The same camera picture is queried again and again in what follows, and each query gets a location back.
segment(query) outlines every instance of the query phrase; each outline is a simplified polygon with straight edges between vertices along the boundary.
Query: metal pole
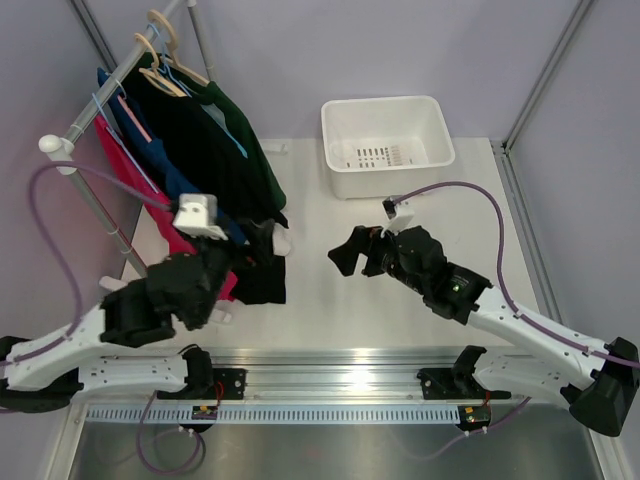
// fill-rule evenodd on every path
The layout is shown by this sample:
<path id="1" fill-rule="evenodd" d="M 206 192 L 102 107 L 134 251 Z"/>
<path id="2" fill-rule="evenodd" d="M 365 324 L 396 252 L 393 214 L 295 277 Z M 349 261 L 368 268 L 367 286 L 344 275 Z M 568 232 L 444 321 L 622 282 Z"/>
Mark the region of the metal pole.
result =
<path id="1" fill-rule="evenodd" d="M 118 66 L 116 57 L 111 52 L 107 39 L 87 3 L 84 0 L 67 0 L 67 2 L 80 20 L 105 68 L 109 71 L 114 70 Z"/>
<path id="2" fill-rule="evenodd" d="M 52 162 L 73 161 L 71 158 L 71 152 L 74 148 L 73 144 L 56 135 L 45 135 L 42 137 L 38 142 L 38 148 L 40 148 L 40 151 L 46 154 Z M 91 187 L 87 185 L 85 179 L 78 173 L 78 170 L 66 167 L 61 167 L 58 170 L 65 177 L 69 177 L 71 183 L 78 189 L 83 200 L 89 205 L 91 210 L 93 210 L 93 213 L 98 217 L 98 220 L 102 223 L 107 233 L 115 238 L 120 253 L 131 262 L 131 266 L 135 271 L 138 272 L 141 277 L 144 277 L 147 274 L 147 268 L 144 262 L 131 246 L 131 242 L 129 242 L 127 237 L 120 231 L 118 225 L 116 225 L 111 215 L 109 215 L 109 212 L 102 206 L 98 197 L 96 197 L 93 190 L 91 190 Z"/>
<path id="3" fill-rule="evenodd" d="M 91 190 L 91 187 L 87 184 L 84 177 L 76 170 L 75 173 L 69 175 L 69 180 L 71 180 L 73 186 L 78 189 L 83 200 L 89 205 L 89 208 L 91 208 L 107 233 L 115 239 L 120 253 L 131 263 L 131 266 L 138 275 L 145 277 L 147 275 L 147 266 L 144 261 L 140 258 L 136 249 L 133 248 L 133 245 L 131 245 L 126 235 L 120 230 L 118 224 L 111 218 L 111 215 L 109 215 L 109 212 L 104 208 L 96 194 L 93 193 L 93 190 Z"/>
<path id="4" fill-rule="evenodd" d="M 207 41 L 197 0 L 187 0 L 187 7 L 189 15 L 191 16 L 191 23 L 193 23 L 193 30 L 196 32 L 196 38 L 198 39 L 202 59 L 204 60 L 204 67 L 207 69 L 207 77 L 212 82 L 217 82 L 218 76 L 216 75 L 215 62 L 213 61 L 213 52 L 211 51 L 211 47 Z"/>
<path id="5" fill-rule="evenodd" d="M 171 0 L 169 5 L 167 5 L 167 8 L 165 8 L 162 13 L 165 17 L 170 18 L 183 2 L 184 0 Z M 153 42 L 156 37 L 154 30 L 150 27 L 147 27 L 143 35 L 150 42 Z M 101 105 L 104 105 L 111 95 L 113 95 L 113 92 L 115 92 L 116 88 L 119 86 L 118 82 L 122 81 L 127 76 L 138 60 L 140 60 L 140 57 L 142 57 L 145 50 L 145 47 L 136 42 L 129 55 L 127 55 L 124 61 L 113 70 L 109 79 L 96 93 L 96 97 Z M 80 115 L 78 115 L 76 120 L 71 124 L 71 127 L 65 134 L 64 138 L 60 139 L 65 145 L 65 148 L 59 148 L 57 144 L 54 145 L 54 147 L 56 147 L 54 150 L 58 152 L 58 156 L 65 156 L 66 152 L 66 157 L 68 157 L 68 160 L 71 160 L 71 157 L 69 156 L 70 151 L 73 149 L 73 146 L 87 127 L 91 125 L 91 122 L 97 114 L 97 105 L 95 102 L 89 102 L 82 112 L 80 112 Z M 54 152 L 54 150 L 45 153 L 47 153 L 51 158 L 50 153 Z M 133 248 L 129 239 L 127 239 L 124 233 L 120 231 L 120 228 L 113 221 L 113 218 L 111 218 L 111 215 L 109 215 L 109 212 L 104 205 L 102 205 L 93 190 L 91 190 L 91 187 L 87 184 L 84 177 L 76 169 L 67 173 L 66 176 L 69 177 L 71 183 L 76 187 L 82 199 L 87 203 L 87 205 L 89 205 L 89 208 L 91 208 L 107 233 L 114 237 L 118 245 L 118 249 L 131 263 L 131 266 L 141 277 L 146 276 L 147 268 L 140 258 L 140 255 L 138 255 L 138 252 Z"/>
<path id="6" fill-rule="evenodd" d="M 184 0 L 171 0 L 171 3 L 167 5 L 165 8 L 163 15 L 167 18 L 170 18 L 177 8 L 184 3 Z M 147 27 L 144 31 L 143 35 L 149 40 L 153 42 L 156 38 L 156 34 L 151 27 Z M 139 42 L 135 42 L 133 49 L 129 52 L 129 55 L 122 61 L 120 65 L 111 73 L 111 76 L 107 79 L 107 81 L 100 87 L 100 89 L 96 92 L 96 97 L 98 97 L 98 101 L 101 105 L 107 103 L 107 100 L 113 95 L 113 92 L 118 88 L 118 82 L 122 81 L 127 74 L 131 71 L 131 69 L 135 66 L 135 64 L 140 60 L 142 54 L 146 51 L 146 47 L 141 45 Z M 69 140 L 71 143 L 75 144 L 82 133 L 87 129 L 96 115 L 98 114 L 98 106 L 95 102 L 89 102 L 84 110 L 80 112 L 80 115 L 76 118 L 76 120 L 71 124 L 71 128 L 67 131 L 64 138 Z"/>
<path id="7" fill-rule="evenodd" d="M 553 51 L 551 52 L 547 63 L 542 69 L 542 73 L 538 76 L 533 89 L 529 93 L 527 101 L 522 107 L 522 110 L 520 110 L 513 127 L 511 127 L 511 131 L 504 141 L 504 147 L 507 153 L 511 151 L 516 140 L 518 140 L 518 137 L 528 124 L 531 115 L 540 103 L 542 96 L 547 91 L 547 88 L 558 71 L 558 67 L 567 56 L 569 48 L 573 44 L 580 28 L 584 25 L 587 15 L 591 10 L 593 10 L 596 2 L 597 0 L 580 0 L 573 9 L 569 21 L 565 25 L 560 38 L 558 39 L 555 47 L 553 47 Z"/>

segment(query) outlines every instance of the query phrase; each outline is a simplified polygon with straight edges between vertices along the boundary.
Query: green shirt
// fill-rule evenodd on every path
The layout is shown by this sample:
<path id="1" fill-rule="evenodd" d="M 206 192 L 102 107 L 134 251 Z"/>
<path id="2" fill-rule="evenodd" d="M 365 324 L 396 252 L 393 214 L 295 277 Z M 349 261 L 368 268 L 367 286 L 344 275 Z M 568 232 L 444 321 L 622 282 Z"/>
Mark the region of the green shirt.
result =
<path id="1" fill-rule="evenodd" d="M 151 57 L 151 54 L 147 52 L 142 55 L 142 58 L 136 65 L 135 69 L 137 70 L 141 67 L 149 68 L 152 61 L 153 58 Z M 208 85 L 203 86 L 178 70 L 171 69 L 171 73 L 176 80 L 185 84 L 185 86 L 191 91 L 193 99 L 200 105 L 214 104 L 220 109 L 220 111 L 222 111 L 229 133 L 247 151 L 249 165 L 251 168 L 255 168 L 260 176 L 265 180 L 266 184 L 269 186 L 275 206 L 279 210 L 282 210 L 287 203 L 287 197 L 280 188 L 278 180 L 271 170 L 269 161 L 262 151 L 260 142 L 258 142 L 258 138 L 253 132 L 249 120 L 244 113 L 242 113 L 242 110 L 240 110 L 237 105 L 225 95 L 215 82 L 209 82 Z"/>

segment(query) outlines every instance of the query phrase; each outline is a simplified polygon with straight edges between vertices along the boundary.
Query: wire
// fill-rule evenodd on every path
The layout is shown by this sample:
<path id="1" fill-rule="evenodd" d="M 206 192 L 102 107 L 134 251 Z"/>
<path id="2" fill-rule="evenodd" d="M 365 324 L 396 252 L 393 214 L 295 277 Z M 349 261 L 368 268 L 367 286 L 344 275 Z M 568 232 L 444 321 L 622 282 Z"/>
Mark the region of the wire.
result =
<path id="1" fill-rule="evenodd" d="M 545 327 L 544 325 L 540 325 L 538 322 L 536 322 L 535 320 L 533 320 L 531 317 L 529 317 L 526 313 L 522 313 L 520 311 L 520 309 L 518 308 L 518 306 L 516 305 L 515 301 L 513 300 L 513 298 L 511 297 L 511 294 L 509 293 L 509 290 L 507 289 L 507 284 L 504 280 L 504 274 L 502 272 L 502 265 L 504 262 L 504 245 L 505 245 L 505 228 L 504 228 L 504 217 L 502 216 L 502 210 L 500 210 L 500 205 L 498 205 L 498 201 L 495 199 L 495 197 L 493 195 L 491 195 L 487 190 L 485 190 L 484 188 L 482 188 L 479 185 L 473 184 L 473 183 L 468 183 L 468 182 L 441 182 L 441 183 L 436 183 L 434 185 L 429 185 L 428 187 L 423 187 L 423 188 L 419 188 L 418 190 L 414 190 L 413 192 L 407 193 L 406 195 L 402 195 L 400 197 L 397 197 L 395 199 L 393 199 L 393 204 L 397 205 L 400 202 L 403 202 L 411 197 L 414 197 L 415 195 L 419 195 L 421 193 L 426 193 L 426 192 L 430 192 L 431 190 L 436 190 L 438 188 L 444 188 L 444 187 L 465 187 L 465 188 L 470 188 L 472 190 L 475 190 L 476 192 L 480 192 L 482 195 L 484 195 L 487 200 L 489 200 L 489 202 L 491 202 L 491 205 L 493 205 L 493 209 L 496 212 L 496 215 L 498 217 L 498 227 L 499 227 L 499 243 L 498 243 L 498 261 L 497 261 L 497 272 L 498 272 L 498 283 L 500 284 L 500 289 L 502 290 L 502 294 L 504 295 L 505 301 L 507 302 L 507 305 L 509 305 L 509 308 L 513 311 L 514 315 L 517 318 L 522 319 L 522 321 L 524 321 L 525 323 L 527 323 L 529 326 L 535 328 L 536 330 L 544 333 L 545 335 L 553 338 L 554 340 L 568 346 L 571 348 L 575 348 L 576 350 L 581 351 L 582 353 L 584 353 L 585 355 L 594 355 L 598 358 L 601 358 L 603 360 L 608 360 L 610 362 L 614 362 L 614 363 L 618 363 L 620 365 L 624 365 L 626 367 L 632 367 L 632 368 L 638 368 L 640 369 L 640 362 L 634 362 L 631 360 L 626 360 L 624 358 L 618 358 L 618 357 L 614 357 L 613 355 L 609 355 L 607 353 L 604 352 L 599 352 L 599 351 L 591 351 L 589 349 L 589 347 L 582 345 L 578 342 L 574 342 L 571 339 L 565 338 L 562 335 L 554 332 L 553 330 L 548 329 L 547 327 Z"/>
<path id="2" fill-rule="evenodd" d="M 41 167 L 38 167 L 31 175 L 31 178 L 29 179 L 29 188 L 28 188 L 29 211 L 31 212 L 31 216 L 33 217 L 33 220 L 36 223 L 36 226 L 38 228 L 38 231 L 40 232 L 40 235 L 42 236 L 47 247 L 49 247 L 49 250 L 51 250 L 53 257 L 56 259 L 56 262 L 58 262 L 58 265 L 60 265 L 60 268 L 62 269 L 64 276 L 67 278 L 67 281 L 71 286 L 71 292 L 73 294 L 73 303 L 74 303 L 73 320 L 71 322 L 71 325 L 67 329 L 67 331 L 64 334 L 62 334 L 62 336 L 58 337 L 52 342 L 32 352 L 25 353 L 24 355 L 16 356 L 13 359 L 13 362 L 10 362 L 8 360 L 3 360 L 0 362 L 0 367 L 6 367 L 8 365 L 11 365 L 12 363 L 17 363 L 22 360 L 29 360 L 31 358 L 35 358 L 39 355 L 42 355 L 43 353 L 53 350 L 55 347 L 57 347 L 62 342 L 64 342 L 65 339 L 71 337 L 71 335 L 75 333 L 75 331 L 78 329 L 78 326 L 82 322 L 82 315 L 84 312 L 82 307 L 82 296 L 80 294 L 80 286 L 75 276 L 73 275 L 73 272 L 71 271 L 71 267 L 69 266 L 69 263 L 64 258 L 64 255 L 58 248 L 58 245 L 51 237 L 51 233 L 49 232 L 49 229 L 45 225 L 42 215 L 40 213 L 40 210 L 36 203 L 36 187 L 38 185 L 39 179 L 42 177 L 42 175 L 46 171 L 51 170 L 53 168 L 58 168 L 58 167 L 77 168 L 78 170 L 89 172 L 93 175 L 96 175 L 97 177 L 102 178 L 103 180 L 107 180 L 108 182 L 111 182 L 116 187 L 124 190 L 128 194 L 133 195 L 137 199 L 142 200 L 143 202 L 155 208 L 158 208 L 160 210 L 165 210 L 165 211 L 170 210 L 169 205 L 160 203 L 152 198 L 149 198 L 146 195 L 138 192 L 135 188 L 130 187 L 126 183 L 121 182 L 120 180 L 113 177 L 112 175 L 109 175 L 108 173 L 105 173 L 97 168 L 90 167 L 88 165 L 77 164 L 76 162 L 51 162 L 46 165 L 42 165 Z"/>
<path id="3" fill-rule="evenodd" d="M 464 440 L 467 437 L 471 437 L 473 435 L 478 435 L 481 433 L 489 433 L 492 431 L 497 430 L 498 428 L 506 425 L 507 423 L 511 422 L 515 416 L 520 413 L 524 407 L 527 405 L 527 403 L 529 403 L 529 401 L 531 400 L 531 397 L 527 397 L 525 398 L 522 402 L 520 402 L 513 410 L 511 410 L 509 413 L 507 413 L 504 417 L 502 417 L 500 420 L 498 420 L 496 423 L 494 423 L 493 425 L 489 425 L 488 427 L 486 427 L 486 429 L 481 429 L 481 430 L 474 430 L 472 432 L 466 432 L 463 433 L 462 435 L 458 435 L 457 437 L 453 437 L 451 440 L 449 440 L 447 443 L 445 443 L 440 449 L 438 449 L 437 451 L 427 455 L 427 456 L 422 456 L 422 455 L 414 455 L 413 453 L 409 452 L 405 446 L 402 444 L 402 442 L 400 442 L 400 440 L 393 434 L 393 432 L 389 429 L 388 432 L 391 435 L 391 438 L 394 440 L 395 444 L 400 447 L 400 449 L 403 450 L 403 453 L 411 458 L 411 460 L 415 460 L 417 462 L 430 462 L 432 460 L 435 460 L 436 458 L 440 457 L 441 455 L 443 455 L 447 450 L 449 450 L 451 447 L 453 447 L 456 443 L 460 442 L 461 440 Z"/>
<path id="4" fill-rule="evenodd" d="M 177 429 L 175 429 L 175 430 L 166 430 L 164 432 L 161 432 L 161 433 L 157 434 L 151 440 L 146 441 L 143 444 L 143 446 L 154 444 L 158 440 L 160 440 L 161 438 L 168 437 L 170 435 L 175 435 L 175 434 L 184 434 L 184 431 L 180 432 Z M 138 452 L 134 451 L 133 453 L 125 455 L 124 457 L 121 457 L 121 458 L 119 458 L 117 460 L 108 460 L 108 459 L 104 458 L 103 455 L 102 455 L 103 448 L 99 444 L 101 438 L 102 437 L 100 435 L 96 435 L 95 436 L 95 453 L 96 453 L 96 457 L 98 458 L 98 461 L 100 463 L 104 464 L 104 465 L 109 465 L 111 467 L 116 467 L 118 465 L 122 465 L 123 463 L 128 462 L 129 460 L 131 460 L 132 458 L 135 458 L 138 455 Z"/>
<path id="5" fill-rule="evenodd" d="M 491 392 L 489 390 L 487 390 L 486 394 L 487 395 L 486 395 L 486 397 L 484 399 L 484 402 L 482 402 L 482 405 L 480 405 L 480 408 L 486 406 L 487 410 L 489 410 L 489 414 L 491 414 L 491 403 L 489 403 L 490 400 L 491 400 Z"/>
<path id="6" fill-rule="evenodd" d="M 218 419 L 218 410 L 220 409 L 220 405 L 222 404 L 222 398 L 224 397 L 224 385 L 222 382 L 218 381 L 214 386 L 214 390 L 216 391 L 216 406 L 213 407 L 212 410 L 207 410 L 203 413 L 197 413 L 193 415 L 191 418 L 195 418 L 198 420 L 217 420 Z"/>
<path id="7" fill-rule="evenodd" d="M 147 418 L 147 415 L 149 414 L 149 410 L 151 409 L 151 404 L 155 400 L 157 393 L 158 392 L 153 392 L 153 394 L 151 394 L 151 397 L 149 398 L 149 401 L 147 402 L 147 406 L 144 408 L 144 412 L 142 412 L 142 417 L 140 417 L 140 423 L 138 424 L 138 430 L 136 432 L 136 453 L 138 454 L 138 458 L 140 459 L 142 464 L 150 472 L 155 473 L 156 475 L 163 475 L 163 476 L 180 475 L 182 473 L 185 473 L 185 471 L 188 470 L 191 467 L 191 464 L 194 462 L 194 460 L 198 456 L 198 452 L 200 452 L 200 448 L 203 447 L 204 441 L 202 440 L 202 437 L 200 436 L 200 434 L 198 432 L 189 431 L 189 433 L 193 434 L 194 438 L 196 439 L 196 447 L 194 448 L 193 453 L 187 459 L 187 461 L 184 462 L 182 465 L 180 465 L 178 468 L 174 468 L 172 470 L 161 470 L 161 469 L 159 469 L 157 467 L 154 467 L 149 462 L 149 460 L 147 460 L 147 458 L 144 456 L 144 452 L 142 450 L 142 447 L 143 447 L 142 430 L 143 430 L 143 427 L 144 427 L 144 420 L 145 420 L 145 418 Z"/>

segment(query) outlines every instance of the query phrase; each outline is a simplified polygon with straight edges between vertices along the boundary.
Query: blue hanger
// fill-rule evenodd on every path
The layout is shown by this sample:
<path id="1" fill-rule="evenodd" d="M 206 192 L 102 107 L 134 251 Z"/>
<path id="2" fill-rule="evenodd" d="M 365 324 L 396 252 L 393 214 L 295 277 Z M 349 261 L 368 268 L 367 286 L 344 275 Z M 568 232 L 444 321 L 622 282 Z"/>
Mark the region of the blue hanger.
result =
<path id="1" fill-rule="evenodd" d="M 158 187 L 155 186 L 155 184 L 151 181 L 151 179 L 147 176 L 147 174 L 144 172 L 144 170 L 142 169 L 142 167 L 140 165 L 138 165 L 138 162 L 136 162 L 136 160 L 133 158 L 133 156 L 131 155 L 131 153 L 129 153 L 129 150 L 127 150 L 127 147 L 125 147 L 124 142 L 122 141 L 122 139 L 120 138 L 120 136 L 116 133 L 116 131 L 113 129 L 113 127 L 111 126 L 111 122 L 109 122 L 109 119 L 107 118 L 107 116 L 104 113 L 104 110 L 102 109 L 102 105 L 100 105 L 100 102 L 98 101 L 98 97 L 96 97 L 95 93 L 92 93 L 91 96 L 93 97 L 93 101 L 96 102 L 96 105 L 98 106 L 98 111 L 100 112 L 100 115 L 102 115 L 102 118 L 104 118 L 104 121 L 107 122 L 107 132 L 109 132 L 109 135 L 111 135 L 113 137 L 113 139 L 116 141 L 116 143 L 118 145 L 120 145 L 120 147 L 122 148 L 122 150 L 124 150 L 124 153 L 127 154 L 127 157 L 129 157 L 129 160 L 131 160 L 131 163 L 133 163 L 133 165 L 136 167 L 136 169 L 138 170 L 138 172 L 140 172 L 140 175 L 142 175 L 142 177 L 145 179 L 145 181 L 149 184 L 149 186 L 151 187 L 151 189 L 155 192 L 155 193 L 160 193 L 160 191 L 158 190 Z"/>
<path id="2" fill-rule="evenodd" d="M 164 44 L 164 42 L 162 41 L 162 35 L 160 35 L 160 31 L 158 30 L 158 27 L 156 27 L 153 23 L 149 23 L 149 26 L 153 29 L 154 32 L 156 32 L 156 35 L 158 36 L 158 38 L 160 39 L 160 42 L 162 43 L 162 67 L 158 68 L 158 71 L 160 73 L 163 73 L 165 76 L 169 76 L 169 79 L 175 83 L 176 85 L 178 85 L 180 87 L 180 89 L 188 96 L 191 96 L 191 93 L 189 93 L 189 89 L 186 87 L 186 85 L 184 83 L 182 83 L 180 80 L 174 78 L 173 74 L 171 73 L 171 68 L 169 67 L 169 65 L 167 65 L 167 50 L 166 50 L 166 45 Z"/>

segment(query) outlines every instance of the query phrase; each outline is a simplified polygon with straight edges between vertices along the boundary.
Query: wooden hanger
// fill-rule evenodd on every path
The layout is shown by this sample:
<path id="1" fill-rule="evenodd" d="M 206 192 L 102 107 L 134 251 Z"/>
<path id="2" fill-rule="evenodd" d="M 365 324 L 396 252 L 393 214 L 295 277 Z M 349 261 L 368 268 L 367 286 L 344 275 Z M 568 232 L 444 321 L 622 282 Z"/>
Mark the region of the wooden hanger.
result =
<path id="1" fill-rule="evenodd" d="M 187 94 L 184 93 L 177 85 L 172 83 L 170 80 L 164 78 L 160 72 L 158 72 L 158 67 L 160 66 L 160 60 L 158 59 L 158 55 L 156 51 L 153 49 L 153 45 L 147 40 L 144 35 L 140 33 L 136 33 L 134 35 L 136 41 L 142 43 L 147 50 L 151 52 L 151 56 L 153 57 L 153 62 L 151 62 L 151 70 L 147 68 L 139 68 L 138 71 L 143 74 L 146 79 L 149 81 L 151 85 L 156 87 L 158 90 L 162 92 L 172 95 L 174 97 L 186 97 Z"/>
<path id="2" fill-rule="evenodd" d="M 209 80 L 180 63 L 180 60 L 178 59 L 178 35 L 176 34 L 176 30 L 173 28 L 173 25 L 171 25 L 169 20 L 167 20 L 167 17 L 162 15 L 157 10 L 149 10 L 149 13 L 147 13 L 147 19 L 150 22 L 158 22 L 167 30 L 167 33 L 169 34 L 169 41 L 165 42 L 165 45 L 167 46 L 167 50 L 169 50 L 169 55 L 171 56 L 171 58 L 167 58 L 166 63 L 170 67 L 173 67 L 174 70 L 178 70 L 179 72 L 184 73 L 185 75 L 198 82 L 200 85 L 206 87 L 209 84 Z"/>

